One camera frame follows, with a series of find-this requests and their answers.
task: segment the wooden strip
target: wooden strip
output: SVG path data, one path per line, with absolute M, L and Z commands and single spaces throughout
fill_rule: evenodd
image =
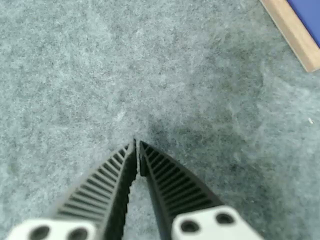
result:
M 260 0 L 307 72 L 320 69 L 320 48 L 287 0 Z

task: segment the blue panel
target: blue panel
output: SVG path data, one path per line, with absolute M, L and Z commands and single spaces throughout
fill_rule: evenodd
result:
M 287 0 L 320 47 L 320 0 Z

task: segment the floor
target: floor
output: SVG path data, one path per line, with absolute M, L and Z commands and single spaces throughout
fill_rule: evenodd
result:
M 134 137 L 266 240 L 318 240 L 319 105 L 258 0 L 0 1 L 0 236 Z M 131 191 L 123 239 L 160 239 Z

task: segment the gray carpet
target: gray carpet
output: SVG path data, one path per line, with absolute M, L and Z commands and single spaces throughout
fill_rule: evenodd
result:
M 258 0 L 1 0 L 0 236 L 132 137 L 267 240 L 320 239 L 320 71 Z M 147 185 L 125 240 L 159 239 Z

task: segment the ribbed gripper pad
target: ribbed gripper pad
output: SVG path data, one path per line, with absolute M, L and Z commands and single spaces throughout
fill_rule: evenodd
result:
M 171 239 L 173 219 L 223 205 L 192 172 L 165 153 L 140 142 L 140 174 L 147 178 L 161 239 Z
M 100 238 L 120 240 L 130 186 L 137 175 L 136 142 L 115 151 L 78 180 L 55 207 L 54 219 L 93 222 Z

